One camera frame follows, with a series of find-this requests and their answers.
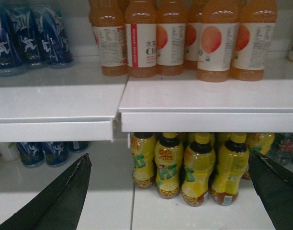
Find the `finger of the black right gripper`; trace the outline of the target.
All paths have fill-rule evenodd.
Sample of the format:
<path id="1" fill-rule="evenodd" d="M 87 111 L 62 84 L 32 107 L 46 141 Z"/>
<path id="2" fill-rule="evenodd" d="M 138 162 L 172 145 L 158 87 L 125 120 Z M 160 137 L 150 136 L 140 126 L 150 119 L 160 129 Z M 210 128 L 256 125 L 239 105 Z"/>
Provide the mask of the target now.
<path id="1" fill-rule="evenodd" d="M 249 174 L 275 229 L 293 230 L 293 172 L 254 150 Z"/>

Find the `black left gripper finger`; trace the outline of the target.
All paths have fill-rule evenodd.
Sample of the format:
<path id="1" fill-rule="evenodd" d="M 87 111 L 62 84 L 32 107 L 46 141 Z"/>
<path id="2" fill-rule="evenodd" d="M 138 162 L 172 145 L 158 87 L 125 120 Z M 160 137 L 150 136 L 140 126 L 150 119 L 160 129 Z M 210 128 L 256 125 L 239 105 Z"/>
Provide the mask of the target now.
<path id="1" fill-rule="evenodd" d="M 77 229 L 91 167 L 89 155 L 82 155 L 35 198 L 0 224 L 0 230 Z"/>

